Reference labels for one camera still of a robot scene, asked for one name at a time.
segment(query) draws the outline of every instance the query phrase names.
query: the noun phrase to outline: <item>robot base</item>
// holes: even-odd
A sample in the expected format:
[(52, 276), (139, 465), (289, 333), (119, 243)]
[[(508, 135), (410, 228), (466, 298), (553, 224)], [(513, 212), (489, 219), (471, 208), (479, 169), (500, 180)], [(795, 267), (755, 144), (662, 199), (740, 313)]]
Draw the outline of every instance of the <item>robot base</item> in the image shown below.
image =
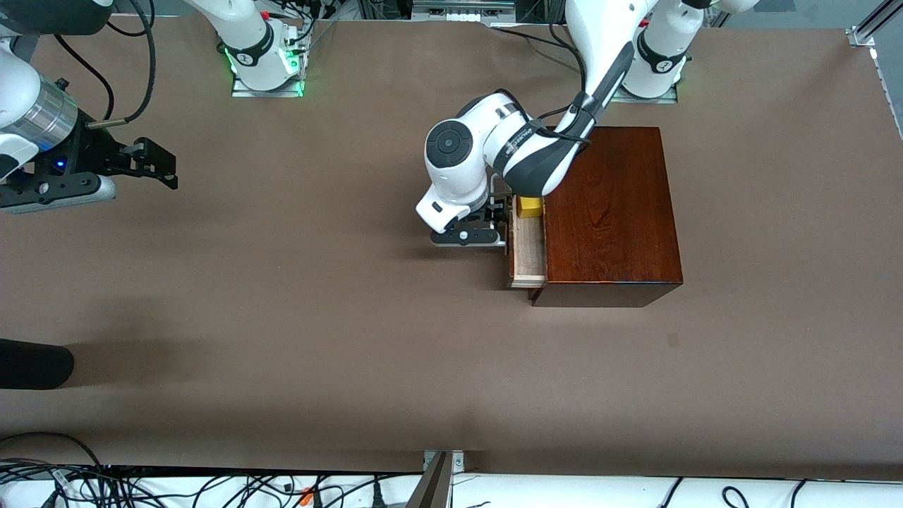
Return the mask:
[[(308, 30), (308, 24), (313, 23), (307, 21), (302, 29)], [(289, 38), (298, 37), (298, 28), (296, 26), (287, 25), (287, 36)], [(232, 68), (232, 97), (303, 97), (304, 96), (304, 78), (307, 76), (307, 61), (309, 58), (308, 49), (311, 47), (312, 33), (308, 33), (306, 37), (295, 44), (285, 47), (285, 59), (292, 68), (298, 72), (289, 78), (282, 86), (271, 90), (256, 90), (249, 88), (238, 77), (235, 68)]]
[(510, 194), (497, 174), (489, 178), (489, 201), (464, 219), (453, 223), (444, 233), (430, 233), (436, 247), (505, 247), (506, 235), (499, 224), (507, 221)]
[(626, 91), (624, 87), (618, 89), (615, 92), (614, 98), (611, 100), (612, 102), (624, 102), (627, 104), (677, 104), (677, 87), (672, 86), (665, 92), (665, 95), (661, 97), (653, 97), (652, 99), (647, 99), (645, 97), (637, 97), (632, 93)]

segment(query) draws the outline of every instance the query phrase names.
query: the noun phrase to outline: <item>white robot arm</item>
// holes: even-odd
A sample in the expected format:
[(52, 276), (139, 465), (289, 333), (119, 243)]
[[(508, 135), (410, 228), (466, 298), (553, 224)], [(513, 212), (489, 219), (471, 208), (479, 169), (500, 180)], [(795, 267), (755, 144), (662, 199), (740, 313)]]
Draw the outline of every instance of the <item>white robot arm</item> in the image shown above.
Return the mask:
[[(722, 1), (739, 12), (758, 0)], [(621, 84), (640, 97), (664, 94), (679, 79), (712, 0), (662, 2), (665, 8), (640, 31), (659, 0), (568, 0), (565, 15), (585, 62), (586, 82), (558, 127), (549, 131), (504, 90), (474, 99), (426, 139), (424, 158), (433, 184), (417, 204), (420, 217), (444, 234), (478, 211), (489, 196), (486, 166), (514, 194), (546, 196), (561, 183)]]
[(278, 88), (297, 74), (291, 60), (298, 49), (297, 28), (277, 19), (265, 20), (254, 0), (185, 0), (198, 9), (226, 44), (232, 67), (250, 89)]
[(656, 2), (568, 0), (568, 27), (586, 62), (586, 82), (558, 128), (546, 129), (503, 90), (439, 123), (424, 147), (433, 185), (417, 205), (421, 218), (442, 233), (483, 206), (489, 194), (486, 165), (517, 195), (553, 191), (624, 80), (633, 62), (634, 33)]
[[(297, 29), (265, 20), (254, 0), (188, 0), (214, 25), (238, 77), (250, 89), (281, 86), (299, 65)], [(103, 28), (113, 0), (0, 0), (0, 210), (25, 213), (116, 197), (113, 174), (148, 176), (178, 186), (175, 157), (147, 138), (118, 144), (53, 83), (13, 53), (20, 34), (90, 35)], [(34, 162), (34, 172), (22, 171)]]

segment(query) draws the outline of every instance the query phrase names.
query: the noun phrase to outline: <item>wood grain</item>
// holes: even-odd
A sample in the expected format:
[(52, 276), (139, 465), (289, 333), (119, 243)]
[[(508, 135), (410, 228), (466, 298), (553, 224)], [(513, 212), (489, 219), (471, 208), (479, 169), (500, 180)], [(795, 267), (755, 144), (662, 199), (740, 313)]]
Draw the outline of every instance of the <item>wood grain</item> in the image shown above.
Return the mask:
[(548, 283), (684, 280), (657, 127), (601, 127), (545, 199)]

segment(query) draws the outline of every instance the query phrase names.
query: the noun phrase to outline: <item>metal frame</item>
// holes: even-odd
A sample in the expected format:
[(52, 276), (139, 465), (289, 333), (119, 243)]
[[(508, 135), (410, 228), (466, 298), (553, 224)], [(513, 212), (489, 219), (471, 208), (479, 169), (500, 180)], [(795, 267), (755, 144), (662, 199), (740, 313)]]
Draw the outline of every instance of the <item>metal frame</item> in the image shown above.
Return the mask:
[(874, 46), (875, 33), (888, 25), (894, 16), (903, 11), (903, 0), (883, 0), (861, 23), (847, 30), (851, 46)]
[(426, 472), (417, 482), (411, 499), (405, 508), (448, 508), (449, 493), (452, 491), (452, 473), (455, 466), (464, 466), (463, 453), (454, 458), (455, 452), (436, 451), (424, 454), (424, 463), (428, 464)]

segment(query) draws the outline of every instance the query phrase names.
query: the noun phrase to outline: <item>metal cylinder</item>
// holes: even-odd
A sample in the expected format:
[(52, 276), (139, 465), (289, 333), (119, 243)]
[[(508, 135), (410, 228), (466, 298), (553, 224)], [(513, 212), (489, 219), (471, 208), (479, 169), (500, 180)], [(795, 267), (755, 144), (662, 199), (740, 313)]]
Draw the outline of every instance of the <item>metal cylinder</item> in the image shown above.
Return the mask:
[(32, 107), (2, 130), (35, 143), (45, 152), (66, 139), (78, 117), (79, 107), (75, 100), (41, 76), (41, 91)]

